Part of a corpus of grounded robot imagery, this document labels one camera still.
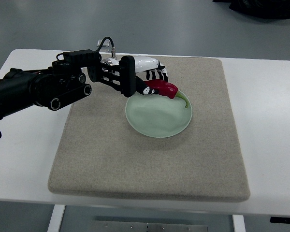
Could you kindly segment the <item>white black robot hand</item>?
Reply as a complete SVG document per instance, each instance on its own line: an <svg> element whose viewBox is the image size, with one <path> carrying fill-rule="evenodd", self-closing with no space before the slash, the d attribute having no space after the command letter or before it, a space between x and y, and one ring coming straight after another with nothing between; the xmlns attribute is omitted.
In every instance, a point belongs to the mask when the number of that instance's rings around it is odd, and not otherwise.
<svg viewBox="0 0 290 232"><path fill-rule="evenodd" d="M146 56L134 56L135 60L135 72L146 72L146 80L156 80L156 73L159 75L159 79L168 82L167 69L159 60ZM136 91L143 95L158 94L159 91L156 88L150 87L144 80L136 78Z"/></svg>

